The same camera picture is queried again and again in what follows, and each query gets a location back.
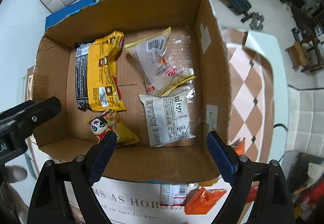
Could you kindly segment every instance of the metal bolt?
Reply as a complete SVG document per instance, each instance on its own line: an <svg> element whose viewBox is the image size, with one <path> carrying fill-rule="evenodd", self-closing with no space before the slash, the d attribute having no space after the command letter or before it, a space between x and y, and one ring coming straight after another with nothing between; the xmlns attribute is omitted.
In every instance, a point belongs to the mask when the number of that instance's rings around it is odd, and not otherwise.
<svg viewBox="0 0 324 224"><path fill-rule="evenodd" d="M278 166L279 165L279 162L277 160L271 160L271 164L273 166Z"/></svg>
<svg viewBox="0 0 324 224"><path fill-rule="evenodd" d="M242 162L246 162L248 160L248 158L245 155L240 155L239 158Z"/></svg>
<svg viewBox="0 0 324 224"><path fill-rule="evenodd" d="M78 155L77 157L76 157L76 161L77 162L81 162L81 161L83 161L84 160L84 155Z"/></svg>
<svg viewBox="0 0 324 224"><path fill-rule="evenodd" d="M52 163L53 163L52 160L47 160L47 161L45 162L45 166L50 166L50 165L52 165Z"/></svg>

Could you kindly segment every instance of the yellow and black package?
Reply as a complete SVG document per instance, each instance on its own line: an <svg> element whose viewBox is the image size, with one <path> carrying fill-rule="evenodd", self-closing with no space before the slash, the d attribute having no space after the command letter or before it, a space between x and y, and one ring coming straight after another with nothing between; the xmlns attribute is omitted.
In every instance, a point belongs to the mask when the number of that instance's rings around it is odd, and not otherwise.
<svg viewBox="0 0 324 224"><path fill-rule="evenodd" d="M117 86L116 55L124 34L114 31L93 43L80 44L76 53L76 100L82 111L126 110Z"/></svg>
<svg viewBox="0 0 324 224"><path fill-rule="evenodd" d="M116 111L108 110L103 115L89 122L92 132L98 138L98 142L106 135L107 131L114 131L117 135L117 145L131 145L140 139L120 119Z"/></svg>

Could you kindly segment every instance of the open cardboard box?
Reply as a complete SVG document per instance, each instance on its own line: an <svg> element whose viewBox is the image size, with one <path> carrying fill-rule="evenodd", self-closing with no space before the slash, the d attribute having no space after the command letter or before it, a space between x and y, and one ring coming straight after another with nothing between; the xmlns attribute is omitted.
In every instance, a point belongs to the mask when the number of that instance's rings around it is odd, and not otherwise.
<svg viewBox="0 0 324 224"><path fill-rule="evenodd" d="M105 0L48 29L38 48L33 100L56 96L62 110L34 130L39 149L66 162L96 144L87 122L98 113L78 110L75 100L75 42L90 42L117 30L124 32L124 43L130 43L142 38L144 30L169 26L191 36L191 57L197 62L196 96L201 103L196 111L200 112L197 117L202 117L197 138L183 140L177 146L149 147L144 107L139 100L139 94L145 94L144 76L123 50L117 59L117 78L127 111L120 116L141 140L134 146L118 147L103 175L167 183L217 177L219 172L205 143L206 105L218 106L217 132L226 142L231 91L227 51L209 0Z"/></svg>

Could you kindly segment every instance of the tiled floor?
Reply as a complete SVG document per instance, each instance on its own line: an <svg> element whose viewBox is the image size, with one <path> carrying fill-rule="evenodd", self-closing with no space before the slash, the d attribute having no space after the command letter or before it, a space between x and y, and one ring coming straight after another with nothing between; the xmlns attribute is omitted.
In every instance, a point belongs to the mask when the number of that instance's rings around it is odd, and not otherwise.
<svg viewBox="0 0 324 224"><path fill-rule="evenodd" d="M222 27L248 29L248 22L242 24L241 16L234 14L227 6L226 0L211 0L218 22ZM315 75L294 70L290 57L285 49L294 43L291 29L296 26L293 17L286 11L279 0L248 0L251 11L261 12L265 16L263 32L274 35L279 42L285 64L287 82L298 88L314 88L317 86Z"/></svg>

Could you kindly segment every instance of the small cardboard box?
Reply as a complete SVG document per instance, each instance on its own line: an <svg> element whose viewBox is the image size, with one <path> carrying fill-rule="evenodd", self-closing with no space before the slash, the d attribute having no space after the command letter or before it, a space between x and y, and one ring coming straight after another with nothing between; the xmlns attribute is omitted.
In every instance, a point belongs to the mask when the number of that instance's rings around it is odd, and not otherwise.
<svg viewBox="0 0 324 224"><path fill-rule="evenodd" d="M98 115L77 109L75 100L76 42L86 43L114 30L122 31L125 43L139 38L144 30L171 26L191 36L192 57L197 59L196 91L202 117L197 138L172 147L150 148L144 107L139 94L145 94L144 76L122 51L117 59L117 78L127 111L120 112L129 128L140 136L134 146L118 147L104 176L135 182L192 183L219 175L207 150L206 105L218 107L217 132L227 142L230 115L230 77L227 51L209 0L105 0L87 7L49 28L37 53L33 76L33 100L55 96L60 114L34 130L39 149L62 162L85 154L96 144L87 122Z"/></svg>

